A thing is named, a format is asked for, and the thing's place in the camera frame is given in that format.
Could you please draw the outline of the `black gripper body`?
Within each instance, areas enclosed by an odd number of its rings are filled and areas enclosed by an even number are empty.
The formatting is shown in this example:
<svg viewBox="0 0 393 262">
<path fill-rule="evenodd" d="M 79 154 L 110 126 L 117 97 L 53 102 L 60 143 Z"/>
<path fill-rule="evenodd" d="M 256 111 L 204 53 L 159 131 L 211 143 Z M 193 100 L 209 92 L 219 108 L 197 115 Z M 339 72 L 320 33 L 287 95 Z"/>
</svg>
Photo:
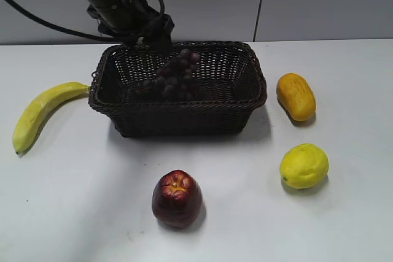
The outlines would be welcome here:
<svg viewBox="0 0 393 262">
<path fill-rule="evenodd" d="M 168 14 L 151 19 L 138 33 L 126 37 L 121 43 L 129 46 L 145 46 L 149 50 L 169 55 L 173 49 L 171 33 L 174 22 Z"/>
</svg>

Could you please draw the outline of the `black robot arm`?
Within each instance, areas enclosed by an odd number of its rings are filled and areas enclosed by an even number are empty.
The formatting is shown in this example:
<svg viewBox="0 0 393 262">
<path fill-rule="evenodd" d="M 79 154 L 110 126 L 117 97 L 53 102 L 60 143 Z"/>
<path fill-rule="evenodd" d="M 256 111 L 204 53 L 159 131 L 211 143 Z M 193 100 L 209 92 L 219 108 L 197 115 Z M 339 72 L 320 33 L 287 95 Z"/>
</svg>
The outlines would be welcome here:
<svg viewBox="0 0 393 262">
<path fill-rule="evenodd" d="M 88 14 L 99 20 L 98 31 L 129 47 L 144 44 L 169 55 L 174 23 L 163 0 L 87 0 Z"/>
</svg>

